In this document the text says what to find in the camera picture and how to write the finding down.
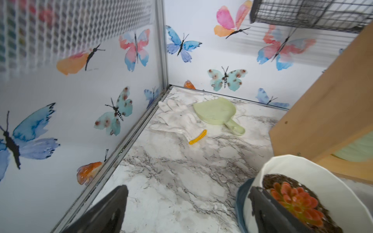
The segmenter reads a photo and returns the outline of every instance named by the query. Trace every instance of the green dustpan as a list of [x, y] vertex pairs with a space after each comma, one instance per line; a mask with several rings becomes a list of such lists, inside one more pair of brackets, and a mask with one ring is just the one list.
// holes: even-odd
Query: green dustpan
[[212, 125], [226, 125], [233, 134], [241, 136], [245, 129], [231, 118], [236, 114], [236, 107], [227, 99], [218, 98], [193, 104], [197, 116]]

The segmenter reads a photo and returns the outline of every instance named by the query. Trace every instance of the metal wire grid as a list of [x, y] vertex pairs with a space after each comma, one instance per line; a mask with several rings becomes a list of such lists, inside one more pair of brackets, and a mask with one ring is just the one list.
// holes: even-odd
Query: metal wire grid
[[373, 0], [254, 0], [250, 21], [359, 33], [373, 19]]
[[0, 0], [7, 80], [151, 23], [153, 0]]

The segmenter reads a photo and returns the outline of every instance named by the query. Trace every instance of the marble floor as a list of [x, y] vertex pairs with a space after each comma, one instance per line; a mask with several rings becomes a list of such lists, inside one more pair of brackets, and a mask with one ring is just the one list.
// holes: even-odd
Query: marble floor
[[[173, 87], [165, 100], [180, 100], [192, 109], [192, 103], [216, 98]], [[92, 205], [116, 186], [127, 185], [125, 233], [239, 233], [236, 191], [273, 156], [268, 131], [286, 111], [230, 101], [237, 108], [233, 119], [246, 133], [235, 136], [224, 125], [198, 121], [207, 136], [194, 145], [183, 135], [151, 130], [159, 123], [158, 109]], [[364, 188], [373, 193], [372, 186]]]

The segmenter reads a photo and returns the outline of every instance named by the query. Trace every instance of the flower pot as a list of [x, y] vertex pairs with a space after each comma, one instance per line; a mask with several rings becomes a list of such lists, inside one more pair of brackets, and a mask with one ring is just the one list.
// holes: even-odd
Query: flower pot
[[[367, 207], [343, 181], [316, 163], [294, 155], [273, 157], [264, 164], [251, 187], [263, 187], [263, 178], [267, 174], [282, 174], [314, 192], [343, 233], [373, 231], [373, 218]], [[249, 233], [258, 233], [255, 217], [251, 213], [251, 200], [246, 198], [243, 208], [246, 228]]]

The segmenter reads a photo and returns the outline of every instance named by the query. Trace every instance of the work glove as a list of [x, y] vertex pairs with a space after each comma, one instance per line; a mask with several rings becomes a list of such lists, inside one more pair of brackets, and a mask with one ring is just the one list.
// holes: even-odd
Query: work glove
[[158, 106], [162, 110], [162, 113], [157, 115], [157, 119], [161, 123], [151, 125], [151, 129], [181, 133], [190, 145], [198, 142], [206, 135], [207, 130], [197, 125], [194, 115], [183, 102], [168, 100], [166, 104], [160, 101]]

